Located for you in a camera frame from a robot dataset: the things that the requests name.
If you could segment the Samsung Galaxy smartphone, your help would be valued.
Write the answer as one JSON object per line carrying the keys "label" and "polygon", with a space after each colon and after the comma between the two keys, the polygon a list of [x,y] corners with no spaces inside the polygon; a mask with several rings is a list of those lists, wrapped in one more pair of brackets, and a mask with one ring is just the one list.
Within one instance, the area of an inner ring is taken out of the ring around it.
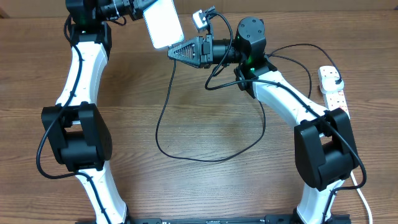
{"label": "Samsung Galaxy smartphone", "polygon": [[173,0],[155,1],[144,10],[144,20],[155,49],[163,49],[185,39]]}

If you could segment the white power strip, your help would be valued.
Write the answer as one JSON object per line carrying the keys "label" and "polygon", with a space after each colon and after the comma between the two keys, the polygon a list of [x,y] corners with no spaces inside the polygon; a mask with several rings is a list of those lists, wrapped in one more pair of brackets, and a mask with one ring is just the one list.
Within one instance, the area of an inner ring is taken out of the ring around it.
{"label": "white power strip", "polygon": [[[332,78],[334,77],[336,81],[340,79],[340,76],[336,70],[335,67],[333,66],[322,66],[318,69],[318,79],[320,81],[321,77],[328,77]],[[348,117],[349,115],[349,110],[348,110],[348,105],[346,102],[345,94],[344,91],[338,91],[330,94],[323,94],[323,100],[325,103],[325,106],[328,110],[332,111],[337,108],[341,108],[344,112],[347,113]]]}

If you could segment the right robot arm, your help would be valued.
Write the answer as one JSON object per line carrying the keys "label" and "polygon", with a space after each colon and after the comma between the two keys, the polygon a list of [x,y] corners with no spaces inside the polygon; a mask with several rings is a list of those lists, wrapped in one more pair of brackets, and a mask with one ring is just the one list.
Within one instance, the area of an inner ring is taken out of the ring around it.
{"label": "right robot arm", "polygon": [[213,76],[235,64],[235,84],[262,106],[271,107],[293,129],[295,166],[304,182],[301,201],[292,213],[237,218],[236,222],[350,223],[349,215],[331,211],[352,170],[364,166],[348,114],[313,102],[287,82],[265,53],[261,19],[245,17],[228,39],[217,40],[210,22],[213,17],[212,12],[200,13],[195,25],[207,30],[207,35],[171,47],[168,57],[195,68],[212,68]]}

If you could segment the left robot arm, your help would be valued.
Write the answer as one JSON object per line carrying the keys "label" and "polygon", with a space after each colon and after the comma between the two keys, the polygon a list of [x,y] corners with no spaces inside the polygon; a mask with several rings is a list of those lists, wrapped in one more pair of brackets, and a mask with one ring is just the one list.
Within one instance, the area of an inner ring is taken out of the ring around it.
{"label": "left robot arm", "polygon": [[36,166],[48,179],[76,177],[95,211],[95,223],[133,223],[111,169],[111,133],[98,107],[98,90],[112,47],[110,23],[142,19],[155,0],[66,1],[63,32],[72,50],[70,71],[54,106],[42,110],[45,132]]}

